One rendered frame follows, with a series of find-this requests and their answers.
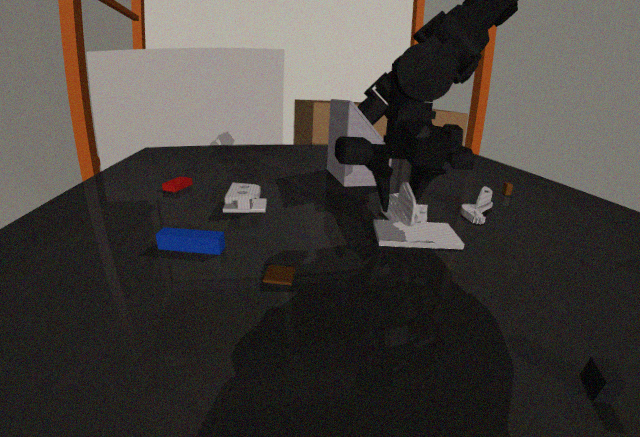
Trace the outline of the small red block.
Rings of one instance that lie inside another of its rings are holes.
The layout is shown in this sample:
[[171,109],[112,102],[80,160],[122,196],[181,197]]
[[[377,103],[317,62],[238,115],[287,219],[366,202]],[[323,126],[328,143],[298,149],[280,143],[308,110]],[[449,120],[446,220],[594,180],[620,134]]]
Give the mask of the small red block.
[[188,177],[177,177],[162,184],[163,190],[176,192],[182,188],[192,185],[192,179]]

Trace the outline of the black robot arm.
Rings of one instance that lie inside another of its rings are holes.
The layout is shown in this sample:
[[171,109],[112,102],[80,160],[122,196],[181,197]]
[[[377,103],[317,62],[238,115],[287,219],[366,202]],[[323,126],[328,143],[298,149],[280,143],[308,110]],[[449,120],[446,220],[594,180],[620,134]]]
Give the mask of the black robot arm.
[[[448,93],[452,83],[469,80],[489,43],[488,29],[516,13],[517,1],[465,0],[446,14],[438,13],[416,31],[413,38],[418,43],[395,59],[391,72],[384,72],[363,93],[367,98],[357,108],[374,126],[384,115],[388,119],[383,100],[388,105],[389,99],[433,102]],[[395,115],[387,146],[400,148],[411,165],[444,166],[448,154],[459,153],[460,126],[435,126],[430,112],[423,111],[421,119],[408,114],[409,110],[400,109]]]

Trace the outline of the blue rectangular block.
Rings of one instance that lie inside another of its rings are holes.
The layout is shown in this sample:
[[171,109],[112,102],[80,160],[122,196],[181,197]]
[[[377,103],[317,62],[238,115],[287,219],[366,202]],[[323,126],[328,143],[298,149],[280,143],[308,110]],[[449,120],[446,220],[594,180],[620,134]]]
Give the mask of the blue rectangular block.
[[221,255],[225,247],[224,232],[162,228],[155,235],[159,250]]

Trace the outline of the orange flat plate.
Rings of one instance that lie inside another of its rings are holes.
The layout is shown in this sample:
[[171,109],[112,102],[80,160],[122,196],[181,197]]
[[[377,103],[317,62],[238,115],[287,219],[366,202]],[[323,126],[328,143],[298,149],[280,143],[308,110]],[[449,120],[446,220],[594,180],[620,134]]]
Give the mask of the orange flat plate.
[[269,265],[263,282],[292,285],[295,267]]

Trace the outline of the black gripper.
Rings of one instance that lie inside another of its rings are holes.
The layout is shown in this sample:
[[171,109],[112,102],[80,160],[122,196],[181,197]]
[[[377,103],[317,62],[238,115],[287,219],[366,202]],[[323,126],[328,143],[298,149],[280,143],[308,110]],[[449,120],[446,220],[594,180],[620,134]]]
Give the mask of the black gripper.
[[[386,106],[388,113],[385,144],[371,144],[364,137],[339,137],[335,143],[335,156],[339,163],[346,165],[366,165],[374,177],[383,212],[387,212],[389,205],[390,177],[393,169],[389,166],[390,159],[407,159],[398,149],[391,149],[387,145],[389,129],[394,122],[395,115],[400,109],[409,110],[408,117],[421,119],[423,111],[430,112],[430,119],[435,119],[436,111],[432,111],[433,103],[389,99]],[[454,170],[472,170],[474,155],[472,149],[463,147],[457,155],[448,154],[449,162]],[[416,204],[421,198],[427,185],[437,176],[445,174],[447,170],[442,166],[411,165],[410,186],[414,193]]]

